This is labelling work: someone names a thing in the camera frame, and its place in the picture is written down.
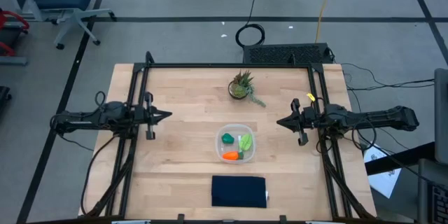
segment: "wooden table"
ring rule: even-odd
[[[108,101],[126,100],[132,67],[115,66]],[[324,65],[324,69],[330,102],[350,109],[341,66]],[[276,124],[291,114],[293,98],[299,98],[302,105],[309,102],[307,70],[251,69],[255,93],[266,108],[249,99],[237,101],[229,96],[228,83],[238,72],[216,68],[150,69],[146,90],[154,95],[153,105],[173,115],[154,127],[154,141],[146,140],[146,126],[140,128],[127,219],[177,219],[178,214],[185,214],[187,220],[278,220],[279,215],[286,215],[289,221],[331,220],[322,159],[316,151],[316,130],[307,130],[309,143],[301,147],[298,134]],[[216,133],[230,123],[248,125],[255,132],[257,150],[246,164],[226,164],[216,154]],[[110,137],[110,132],[100,132],[95,150]],[[112,142],[92,166],[86,209],[91,209],[109,186],[117,145],[118,140]],[[347,185],[359,202],[376,215],[361,152],[346,140],[339,140],[339,149]],[[212,207],[211,177],[217,174],[265,177],[267,208]],[[339,214],[343,215],[336,184],[335,192]],[[115,197],[114,213],[118,212],[120,194],[121,188]]]

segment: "floor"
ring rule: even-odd
[[[147,50],[156,62],[241,62],[242,50],[234,35],[244,25],[251,1],[92,0],[91,7],[96,2],[97,7],[111,8],[119,22],[99,19],[101,22],[94,24],[93,32],[101,45],[88,41],[85,50],[83,44],[80,46],[80,29],[67,35],[66,48],[59,51],[53,46],[58,27],[49,22],[32,22],[29,35],[22,38],[17,48],[18,54],[29,58],[29,64],[0,66],[0,85],[10,87],[13,95],[0,118],[2,222],[14,223],[18,218],[48,136],[48,121],[61,101],[62,108],[66,105],[70,111],[94,109],[94,95],[98,90],[108,90],[114,64],[142,62]],[[314,41],[315,17],[322,1],[256,0],[253,16],[265,28],[265,44]],[[448,39],[448,0],[424,3],[430,16],[422,11],[418,0],[328,0],[323,16],[329,19],[321,25],[320,41],[328,43],[337,62],[367,67],[378,81],[397,83],[431,78],[434,69],[447,68],[448,55],[442,54],[446,45],[438,34]],[[245,31],[241,40],[255,43],[258,36],[255,31]],[[69,77],[71,70],[73,77],[78,67],[76,78]],[[350,74],[347,83],[351,87],[375,84],[366,71],[349,65],[344,65],[344,70]],[[66,83],[73,80],[70,89]],[[64,91],[67,103],[61,100]],[[431,87],[356,94],[363,111],[397,105],[416,111],[420,121],[416,131],[389,130],[402,144],[411,148],[433,141]],[[350,95],[357,111],[356,100]],[[96,135],[76,132],[66,137],[93,147]],[[391,151],[403,150],[382,132],[377,143]],[[29,222],[76,217],[91,156],[91,152],[56,138]],[[374,198],[381,217],[403,220],[384,213],[381,195],[374,193]]]

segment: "red chair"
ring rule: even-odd
[[[23,25],[6,24],[7,15],[14,17]],[[14,45],[21,33],[28,34],[29,24],[19,15],[0,8],[0,64],[26,65],[26,57],[15,55]]]

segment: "clear plastic container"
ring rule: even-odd
[[[234,138],[233,144],[227,144],[223,143],[222,136],[228,133]],[[252,136],[252,145],[251,147],[243,151],[244,156],[242,160],[226,160],[223,158],[223,154],[229,151],[241,151],[239,149],[239,140],[245,135],[250,134]],[[256,140],[255,135],[253,134],[253,131],[250,127],[247,127],[245,125],[238,125],[238,124],[231,124],[226,125],[219,129],[218,133],[216,134],[216,154],[218,154],[218,157],[226,163],[229,164],[243,164],[245,162],[248,162],[250,159],[253,158],[255,154],[256,149]]]

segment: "green vegetable toy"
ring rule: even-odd
[[[245,134],[241,141],[239,142],[239,148],[242,151],[247,151],[252,146],[252,136],[250,134]]]
[[[224,144],[233,144],[233,142],[234,142],[234,140],[235,140],[232,136],[230,136],[229,133],[225,133],[225,134],[221,137],[221,139],[223,140],[223,143],[224,143]]]

